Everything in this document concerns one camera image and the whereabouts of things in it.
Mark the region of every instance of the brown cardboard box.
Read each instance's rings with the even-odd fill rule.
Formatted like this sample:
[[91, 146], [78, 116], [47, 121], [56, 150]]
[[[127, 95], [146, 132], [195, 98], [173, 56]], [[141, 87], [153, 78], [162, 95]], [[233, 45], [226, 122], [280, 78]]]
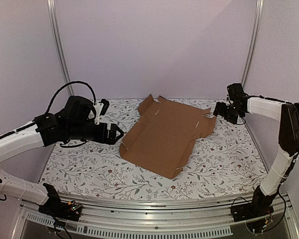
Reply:
[[176, 177], [187, 164], [196, 139], [210, 135], [216, 117], [185, 104], [159, 102], [149, 95], [139, 106], [139, 121], [125, 135], [120, 145], [123, 159], [166, 178]]

